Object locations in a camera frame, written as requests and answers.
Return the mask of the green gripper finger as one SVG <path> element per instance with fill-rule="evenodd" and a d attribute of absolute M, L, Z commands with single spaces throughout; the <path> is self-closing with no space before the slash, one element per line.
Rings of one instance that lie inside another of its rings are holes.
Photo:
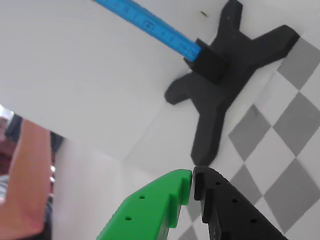
<path fill-rule="evenodd" d="M 97 236 L 99 240 L 165 240 L 189 203 L 192 171 L 177 169 L 129 195 Z"/>

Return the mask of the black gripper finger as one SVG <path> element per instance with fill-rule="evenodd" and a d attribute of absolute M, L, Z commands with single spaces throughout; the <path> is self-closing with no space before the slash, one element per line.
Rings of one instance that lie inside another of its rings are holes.
<path fill-rule="evenodd" d="M 213 168 L 193 169 L 194 199 L 211 240 L 285 240 L 286 237 Z"/>

